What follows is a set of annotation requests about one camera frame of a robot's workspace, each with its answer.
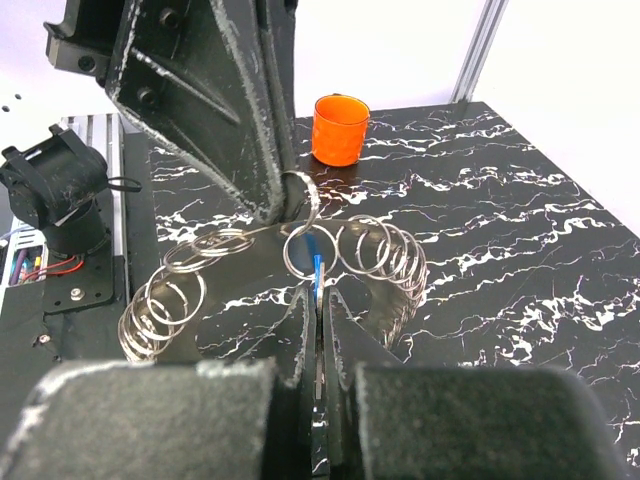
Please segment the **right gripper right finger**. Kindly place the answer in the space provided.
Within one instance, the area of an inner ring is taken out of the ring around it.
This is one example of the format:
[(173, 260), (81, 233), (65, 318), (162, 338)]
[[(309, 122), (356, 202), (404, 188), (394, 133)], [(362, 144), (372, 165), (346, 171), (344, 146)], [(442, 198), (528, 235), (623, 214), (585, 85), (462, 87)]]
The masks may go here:
[(334, 479), (626, 479), (592, 390), (557, 368), (409, 366), (322, 307)]

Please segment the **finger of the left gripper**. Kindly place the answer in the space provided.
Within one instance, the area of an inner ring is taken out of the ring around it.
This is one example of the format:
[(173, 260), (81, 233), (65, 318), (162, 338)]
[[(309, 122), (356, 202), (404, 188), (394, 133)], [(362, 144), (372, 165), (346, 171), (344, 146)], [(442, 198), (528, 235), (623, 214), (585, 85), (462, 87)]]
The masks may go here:
[(302, 203), (302, 187), (292, 173), (298, 169), (294, 106), (294, 44), (296, 1), (259, 1), (257, 21), (270, 104), (270, 131), (275, 149), (267, 164), (276, 168), (276, 187), (262, 220), (292, 220)]
[(276, 187), (259, 1), (127, 1), (105, 91), (120, 112), (262, 220)]

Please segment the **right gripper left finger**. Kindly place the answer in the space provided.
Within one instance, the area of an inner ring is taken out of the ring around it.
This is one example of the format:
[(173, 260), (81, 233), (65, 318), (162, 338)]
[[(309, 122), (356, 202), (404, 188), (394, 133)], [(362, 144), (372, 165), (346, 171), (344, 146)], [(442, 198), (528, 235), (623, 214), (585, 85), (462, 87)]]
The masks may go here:
[(310, 291), (233, 362), (69, 361), (27, 396), (5, 479), (308, 479)]

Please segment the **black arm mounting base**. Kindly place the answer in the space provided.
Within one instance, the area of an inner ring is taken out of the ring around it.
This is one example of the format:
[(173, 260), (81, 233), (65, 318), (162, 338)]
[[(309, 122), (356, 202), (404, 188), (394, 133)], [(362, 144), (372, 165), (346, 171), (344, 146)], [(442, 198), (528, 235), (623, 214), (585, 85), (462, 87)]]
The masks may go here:
[(19, 231), (1, 257), (1, 433), (67, 360), (118, 359), (116, 324), (157, 262), (147, 138), (118, 114), (72, 117), (4, 150)]

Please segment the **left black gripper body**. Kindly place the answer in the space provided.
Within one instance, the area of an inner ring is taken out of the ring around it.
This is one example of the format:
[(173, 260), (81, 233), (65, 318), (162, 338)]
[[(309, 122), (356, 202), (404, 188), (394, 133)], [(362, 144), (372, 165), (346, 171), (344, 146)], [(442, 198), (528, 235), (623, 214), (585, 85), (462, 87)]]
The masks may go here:
[(49, 63), (92, 77), (104, 88), (126, 5), (125, 0), (68, 0), (59, 23), (43, 23)]

